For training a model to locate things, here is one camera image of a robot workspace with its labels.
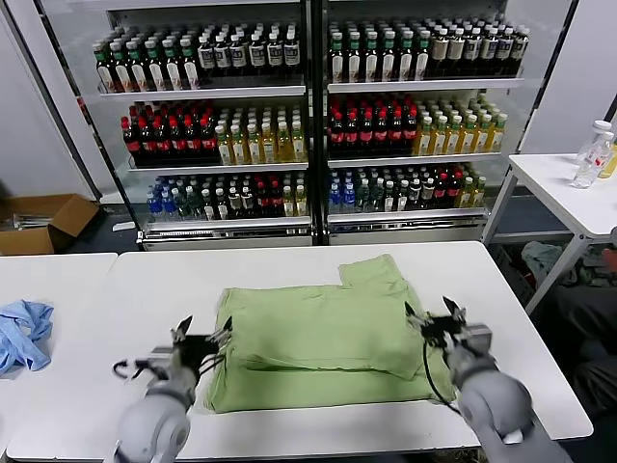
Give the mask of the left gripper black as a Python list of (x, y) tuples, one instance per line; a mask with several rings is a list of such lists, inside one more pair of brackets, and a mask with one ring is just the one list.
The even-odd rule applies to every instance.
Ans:
[(225, 345), (232, 333), (232, 317), (211, 335), (187, 335), (193, 316), (189, 315), (171, 330), (180, 364), (193, 372), (205, 372), (220, 363), (219, 345)]

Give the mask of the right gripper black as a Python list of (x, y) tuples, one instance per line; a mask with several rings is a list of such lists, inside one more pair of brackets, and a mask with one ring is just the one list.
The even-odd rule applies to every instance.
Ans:
[(447, 339), (460, 335), (467, 325), (467, 309), (444, 296), (443, 302), (451, 316), (431, 316), (418, 313), (413, 306), (405, 303), (406, 320), (409, 326), (421, 333), (429, 345), (447, 345)]

